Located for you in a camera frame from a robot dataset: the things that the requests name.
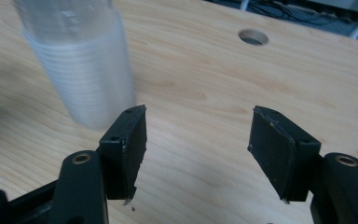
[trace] round hole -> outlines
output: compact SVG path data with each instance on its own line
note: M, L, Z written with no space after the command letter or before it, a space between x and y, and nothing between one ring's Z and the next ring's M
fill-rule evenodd
M83 154L75 156L72 159L72 162L74 164L81 164L81 163L85 163L85 162L87 162L89 160L91 160L91 156L89 154L87 154L87 153L83 153Z
M83 217L72 217L66 222L66 224L83 224L83 223L84 223Z
M238 36L243 42L251 45L263 46L269 42L268 36L261 33L260 31L253 30L253 29L241 30L238 33Z
M348 156L336 156L336 160L344 165L355 167L358 165L357 161Z

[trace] transparent cup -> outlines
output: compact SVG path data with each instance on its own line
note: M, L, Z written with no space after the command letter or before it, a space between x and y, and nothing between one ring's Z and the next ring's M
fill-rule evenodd
M110 0L13 2L25 38L76 123L107 129L135 105L124 28Z

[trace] wooden table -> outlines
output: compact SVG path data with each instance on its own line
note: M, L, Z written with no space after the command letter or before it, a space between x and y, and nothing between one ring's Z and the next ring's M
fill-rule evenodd
M119 0L147 151L131 206L110 223L312 223L310 198L285 205L246 150L253 108L282 112L358 158L358 41L198 0ZM257 29L265 46L242 42ZM104 132L69 118L0 0L0 189L10 200L57 178Z

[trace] black mount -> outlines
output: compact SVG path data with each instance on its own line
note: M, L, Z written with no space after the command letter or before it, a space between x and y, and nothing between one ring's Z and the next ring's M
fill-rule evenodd
M248 150L281 200L305 202L314 223L358 223L358 159L319 155L321 143L281 113L256 106Z
M121 113L96 151L62 163L60 177L11 202L0 190L0 224L106 224L106 198L131 200L146 151L145 106Z

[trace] wood grain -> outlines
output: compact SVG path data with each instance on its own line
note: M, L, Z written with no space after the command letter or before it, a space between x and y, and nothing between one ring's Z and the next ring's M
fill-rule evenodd
M109 202L110 223L311 223L311 195L283 204L247 152L252 109L282 112L322 155L358 157L358 41L198 0L116 6L148 150L134 200ZM269 43L243 43L247 28ZM103 133L72 122L0 0L0 189L14 199L47 184Z

